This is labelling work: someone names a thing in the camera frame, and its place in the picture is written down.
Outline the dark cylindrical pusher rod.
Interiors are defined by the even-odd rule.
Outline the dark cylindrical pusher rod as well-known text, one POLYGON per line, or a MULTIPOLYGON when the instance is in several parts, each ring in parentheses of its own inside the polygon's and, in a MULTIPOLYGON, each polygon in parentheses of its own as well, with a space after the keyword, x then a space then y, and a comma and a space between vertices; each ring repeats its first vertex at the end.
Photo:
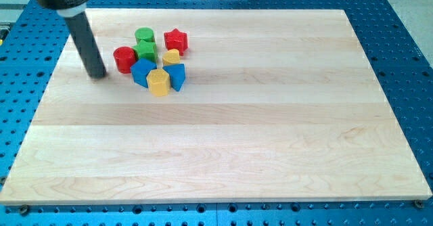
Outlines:
POLYGON ((87 75, 92 79, 104 78, 106 67, 97 47, 85 12, 64 18, 87 75))

